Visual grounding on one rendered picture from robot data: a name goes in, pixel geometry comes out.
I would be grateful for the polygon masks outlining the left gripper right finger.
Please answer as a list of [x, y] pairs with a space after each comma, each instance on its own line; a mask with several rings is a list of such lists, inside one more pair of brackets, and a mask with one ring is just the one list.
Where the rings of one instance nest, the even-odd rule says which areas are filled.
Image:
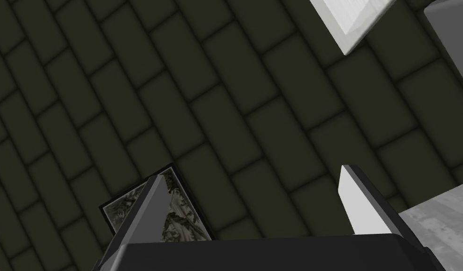
[[338, 194], [355, 234], [397, 234], [414, 247], [423, 248], [409, 226], [358, 166], [341, 166]]

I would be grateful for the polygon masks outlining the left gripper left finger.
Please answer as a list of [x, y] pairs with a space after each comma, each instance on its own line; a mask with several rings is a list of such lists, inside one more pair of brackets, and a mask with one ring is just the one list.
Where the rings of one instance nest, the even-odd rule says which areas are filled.
[[102, 263], [108, 262], [117, 250], [127, 244], [154, 243], [161, 240], [171, 197], [162, 175], [148, 178], [139, 197], [114, 235]]

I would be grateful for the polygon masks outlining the white cupboard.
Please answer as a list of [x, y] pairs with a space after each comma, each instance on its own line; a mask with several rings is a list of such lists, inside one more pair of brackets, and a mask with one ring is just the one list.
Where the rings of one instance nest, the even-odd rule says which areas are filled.
[[396, 0], [309, 0], [346, 56]]

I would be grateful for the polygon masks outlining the grey appliance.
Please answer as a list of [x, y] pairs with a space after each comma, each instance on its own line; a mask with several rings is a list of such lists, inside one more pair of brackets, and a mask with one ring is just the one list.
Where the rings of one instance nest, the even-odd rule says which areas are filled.
[[463, 78], [463, 0], [435, 0], [424, 14]]

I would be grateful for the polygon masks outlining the black framed wall picture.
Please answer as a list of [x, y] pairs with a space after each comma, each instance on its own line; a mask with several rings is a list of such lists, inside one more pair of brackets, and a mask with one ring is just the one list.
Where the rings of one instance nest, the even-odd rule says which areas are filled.
[[[167, 164], [153, 175], [162, 175], [171, 196], [161, 241], [203, 241], [215, 239], [212, 230], [193, 199], [186, 182], [173, 163]], [[148, 178], [138, 181], [117, 196], [99, 206], [112, 234], [116, 234], [127, 214], [144, 189]]]

